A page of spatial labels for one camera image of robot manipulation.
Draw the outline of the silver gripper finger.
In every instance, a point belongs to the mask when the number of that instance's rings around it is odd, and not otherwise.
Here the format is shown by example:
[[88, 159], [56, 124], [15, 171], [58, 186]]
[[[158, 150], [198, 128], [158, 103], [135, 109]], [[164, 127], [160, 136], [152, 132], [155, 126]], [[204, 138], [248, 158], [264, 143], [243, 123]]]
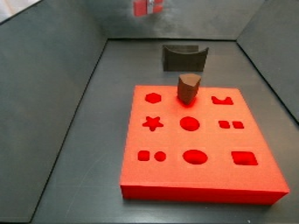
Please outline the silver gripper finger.
[[154, 13], [154, 8], [155, 8], [155, 0], [147, 0], [147, 14]]

